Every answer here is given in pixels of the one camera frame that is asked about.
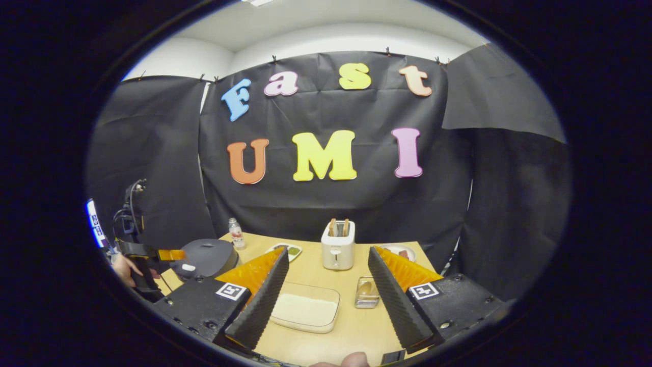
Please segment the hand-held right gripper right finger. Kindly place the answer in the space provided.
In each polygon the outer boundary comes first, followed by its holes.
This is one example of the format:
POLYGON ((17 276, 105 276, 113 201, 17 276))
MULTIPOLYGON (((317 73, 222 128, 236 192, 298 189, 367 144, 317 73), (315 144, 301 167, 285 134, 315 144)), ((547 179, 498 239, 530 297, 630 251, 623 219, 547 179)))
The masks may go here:
POLYGON ((408 353, 466 336, 504 316, 505 302, 463 274, 432 270, 373 246, 368 269, 408 353))

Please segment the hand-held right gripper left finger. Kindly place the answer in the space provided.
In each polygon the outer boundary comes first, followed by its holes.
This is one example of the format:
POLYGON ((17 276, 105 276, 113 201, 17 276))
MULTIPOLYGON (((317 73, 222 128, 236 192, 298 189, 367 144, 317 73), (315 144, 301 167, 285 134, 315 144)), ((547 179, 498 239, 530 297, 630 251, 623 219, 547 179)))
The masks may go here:
POLYGON ((189 280, 153 306, 208 342, 253 351, 288 270, 288 249, 279 247, 217 277, 189 280))

